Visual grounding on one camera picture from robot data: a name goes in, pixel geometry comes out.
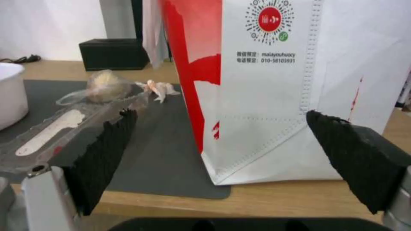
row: clear plastic tray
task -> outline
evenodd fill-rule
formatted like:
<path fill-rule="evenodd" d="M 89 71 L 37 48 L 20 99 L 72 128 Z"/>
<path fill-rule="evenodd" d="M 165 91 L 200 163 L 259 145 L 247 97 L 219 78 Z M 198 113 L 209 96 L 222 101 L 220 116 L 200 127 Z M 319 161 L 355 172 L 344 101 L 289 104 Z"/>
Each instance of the clear plastic tray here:
<path fill-rule="evenodd" d="M 54 155 L 58 155 L 58 150 L 63 148 L 81 130 L 87 127 L 102 127 L 105 121 L 114 122 L 120 118 L 119 112 L 128 106 L 134 106 L 135 108 L 133 109 L 142 112 L 147 107 L 147 104 L 148 93 L 145 92 L 127 99 L 113 101 L 109 104 L 79 103 L 64 108 L 56 112 L 51 118 L 45 119 L 41 124 L 17 136 L 14 140 L 0 144 L 0 171 L 21 173 L 28 171 L 37 164 L 48 162 Z M 60 116 L 73 109 L 80 111 L 85 116 L 78 127 L 61 130 L 38 151 L 28 156 L 16 155 L 16 151 L 21 146 L 60 118 Z"/>

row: black cable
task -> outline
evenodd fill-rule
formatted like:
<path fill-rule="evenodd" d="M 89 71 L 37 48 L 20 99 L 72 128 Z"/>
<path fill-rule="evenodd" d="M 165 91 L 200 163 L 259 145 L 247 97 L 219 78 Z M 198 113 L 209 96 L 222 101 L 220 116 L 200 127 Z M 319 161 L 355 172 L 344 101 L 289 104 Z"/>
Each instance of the black cable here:
<path fill-rule="evenodd" d="M 27 56 L 21 57 L 16 60 L 12 60 L 9 58 L 4 58 L 0 59 L 0 62 L 7 62 L 7 63 L 25 63 L 25 62 L 37 62 L 40 61 L 42 58 L 39 55 L 30 55 L 30 57 L 27 58 Z"/>

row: gray panel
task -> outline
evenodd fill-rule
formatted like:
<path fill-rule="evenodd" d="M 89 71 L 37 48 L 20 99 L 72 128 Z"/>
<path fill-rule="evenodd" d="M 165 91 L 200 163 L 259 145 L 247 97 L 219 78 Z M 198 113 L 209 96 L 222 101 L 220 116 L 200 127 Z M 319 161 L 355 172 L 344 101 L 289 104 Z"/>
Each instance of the gray panel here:
<path fill-rule="evenodd" d="M 135 39 L 131 0 L 100 0 L 108 39 Z"/>
<path fill-rule="evenodd" d="M 85 82 L 25 81 L 30 113 L 21 122 L 0 131 L 0 143 L 13 139 L 31 126 L 50 117 L 60 107 L 55 100 L 75 90 L 85 88 Z M 108 186 L 112 191 L 224 199 L 230 186 L 214 186 L 196 148 L 190 121 L 182 96 L 170 96 L 163 104 L 150 100 L 147 113 L 140 118 L 124 153 L 122 162 Z M 96 131 L 90 132 L 90 141 Z M 78 142 L 78 153 L 87 142 Z M 73 156 L 59 156 L 53 164 L 67 165 Z M 11 182 L 20 182 L 24 174 L 0 173 Z"/>

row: white wall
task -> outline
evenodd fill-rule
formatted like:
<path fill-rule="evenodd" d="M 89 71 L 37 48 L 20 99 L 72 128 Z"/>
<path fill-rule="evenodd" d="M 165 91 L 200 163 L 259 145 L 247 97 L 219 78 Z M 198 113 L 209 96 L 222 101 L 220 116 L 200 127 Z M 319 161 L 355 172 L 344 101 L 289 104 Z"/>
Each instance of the white wall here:
<path fill-rule="evenodd" d="M 82 60 L 94 38 L 107 38 L 99 0 L 0 0 L 0 58 Z"/>

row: red circle logo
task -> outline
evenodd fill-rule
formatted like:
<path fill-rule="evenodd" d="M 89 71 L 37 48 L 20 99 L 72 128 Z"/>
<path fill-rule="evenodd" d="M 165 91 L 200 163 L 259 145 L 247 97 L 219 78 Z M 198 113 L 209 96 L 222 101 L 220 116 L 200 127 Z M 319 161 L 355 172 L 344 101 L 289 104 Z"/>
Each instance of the red circle logo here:
<path fill-rule="evenodd" d="M 281 25 L 281 13 L 274 7 L 263 9 L 258 17 L 258 23 L 266 32 L 273 32 Z"/>

